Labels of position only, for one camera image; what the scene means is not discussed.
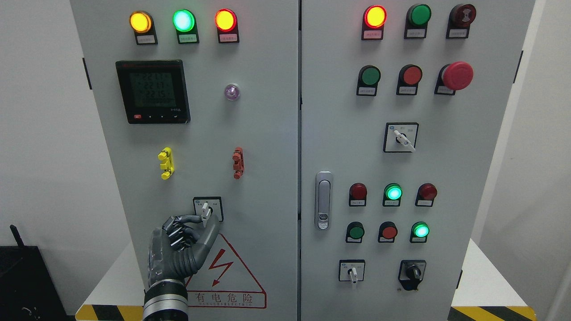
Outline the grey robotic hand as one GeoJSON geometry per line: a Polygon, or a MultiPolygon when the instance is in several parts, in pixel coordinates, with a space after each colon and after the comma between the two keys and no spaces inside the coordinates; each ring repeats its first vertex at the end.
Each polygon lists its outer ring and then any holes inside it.
{"type": "Polygon", "coordinates": [[[219,234],[220,222],[215,214],[207,220],[202,232],[186,223],[200,223],[197,215],[169,217],[152,232],[149,245],[147,288],[165,279],[183,282],[200,270],[219,234]]]}

